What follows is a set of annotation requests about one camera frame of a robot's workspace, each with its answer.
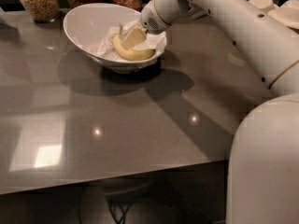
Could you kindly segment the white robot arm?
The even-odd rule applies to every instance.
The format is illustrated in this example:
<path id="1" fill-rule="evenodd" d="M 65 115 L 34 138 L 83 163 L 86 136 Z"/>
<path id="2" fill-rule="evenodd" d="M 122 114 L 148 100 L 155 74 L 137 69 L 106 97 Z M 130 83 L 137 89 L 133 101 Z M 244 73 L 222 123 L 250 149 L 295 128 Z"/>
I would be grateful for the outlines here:
<path id="1" fill-rule="evenodd" d="M 195 12 L 230 37 L 275 96 L 236 131 L 226 224 L 299 224 L 299 36 L 246 0 L 152 0 L 140 22 L 159 34 Z"/>

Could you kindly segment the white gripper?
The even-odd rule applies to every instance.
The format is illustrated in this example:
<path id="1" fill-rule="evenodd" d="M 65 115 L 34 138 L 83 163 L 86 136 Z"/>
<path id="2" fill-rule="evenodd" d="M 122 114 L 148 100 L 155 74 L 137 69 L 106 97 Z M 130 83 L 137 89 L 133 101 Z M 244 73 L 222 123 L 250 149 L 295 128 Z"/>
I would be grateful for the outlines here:
<path id="1" fill-rule="evenodd" d="M 176 20 L 186 17 L 190 7 L 186 0 L 150 0 L 141 11 L 140 22 L 152 35 L 167 30 Z M 137 23 L 122 27 L 121 46 L 132 49 L 147 39 L 146 33 Z"/>

